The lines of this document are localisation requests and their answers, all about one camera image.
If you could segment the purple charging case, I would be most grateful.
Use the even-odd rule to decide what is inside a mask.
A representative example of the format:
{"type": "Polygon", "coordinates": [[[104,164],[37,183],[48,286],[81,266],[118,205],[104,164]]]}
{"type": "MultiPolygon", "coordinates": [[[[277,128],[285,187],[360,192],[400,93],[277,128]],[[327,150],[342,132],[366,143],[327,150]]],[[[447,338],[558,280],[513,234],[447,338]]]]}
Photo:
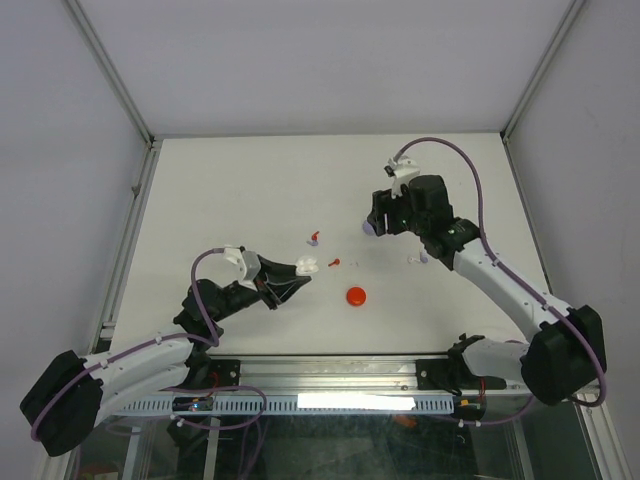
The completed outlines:
{"type": "Polygon", "coordinates": [[[367,236],[375,236],[376,232],[374,227],[367,221],[365,220],[362,224],[362,229],[363,232],[367,235],[367,236]]]}

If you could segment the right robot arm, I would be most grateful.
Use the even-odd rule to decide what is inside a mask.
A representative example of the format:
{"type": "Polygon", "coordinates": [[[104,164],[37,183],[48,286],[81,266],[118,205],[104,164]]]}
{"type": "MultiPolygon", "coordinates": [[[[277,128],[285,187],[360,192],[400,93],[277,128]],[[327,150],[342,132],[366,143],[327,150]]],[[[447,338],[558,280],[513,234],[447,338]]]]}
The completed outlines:
{"type": "Polygon", "coordinates": [[[463,334],[447,352],[449,387],[481,377],[523,383],[545,405],[575,399],[606,371],[602,320],[591,307],[574,308],[528,284],[497,254],[481,230],[457,217],[443,179],[419,175],[398,192],[372,195],[366,219],[376,236],[416,235],[427,254],[474,284],[516,325],[521,342],[463,334]]]}

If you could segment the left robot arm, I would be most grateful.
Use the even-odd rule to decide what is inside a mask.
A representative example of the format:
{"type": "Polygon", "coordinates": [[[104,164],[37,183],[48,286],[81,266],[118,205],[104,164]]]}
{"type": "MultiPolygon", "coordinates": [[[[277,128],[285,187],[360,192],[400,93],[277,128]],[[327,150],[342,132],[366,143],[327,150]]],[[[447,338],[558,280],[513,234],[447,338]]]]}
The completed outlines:
{"type": "Polygon", "coordinates": [[[293,264],[270,261],[243,247],[213,248],[238,271],[226,286],[190,272],[190,286],[172,324],[147,340],[99,354],[58,354],[20,403],[32,440],[51,457],[79,446],[107,417],[161,390],[209,387],[209,349],[219,345],[221,321],[261,303],[278,309],[319,267],[302,256],[293,264]]]}

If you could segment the white charging case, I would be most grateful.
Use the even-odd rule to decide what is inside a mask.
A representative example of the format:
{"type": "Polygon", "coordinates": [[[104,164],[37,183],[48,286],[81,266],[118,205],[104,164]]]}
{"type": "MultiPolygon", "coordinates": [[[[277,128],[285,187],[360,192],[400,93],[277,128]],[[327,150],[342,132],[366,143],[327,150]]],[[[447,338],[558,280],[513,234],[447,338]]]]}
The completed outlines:
{"type": "Polygon", "coordinates": [[[314,256],[304,255],[297,259],[295,263],[297,276],[309,276],[319,271],[318,260],[314,256]]]}

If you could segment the red charging case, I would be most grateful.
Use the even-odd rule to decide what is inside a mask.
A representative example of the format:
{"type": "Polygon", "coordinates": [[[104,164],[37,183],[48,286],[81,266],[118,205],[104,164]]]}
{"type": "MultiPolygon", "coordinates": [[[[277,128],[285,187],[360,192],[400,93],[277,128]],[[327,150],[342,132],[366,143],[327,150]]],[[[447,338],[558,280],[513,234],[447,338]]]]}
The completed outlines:
{"type": "Polygon", "coordinates": [[[365,304],[366,300],[367,294],[362,287],[353,286],[346,292],[346,301],[351,306],[360,307],[365,304]]]}

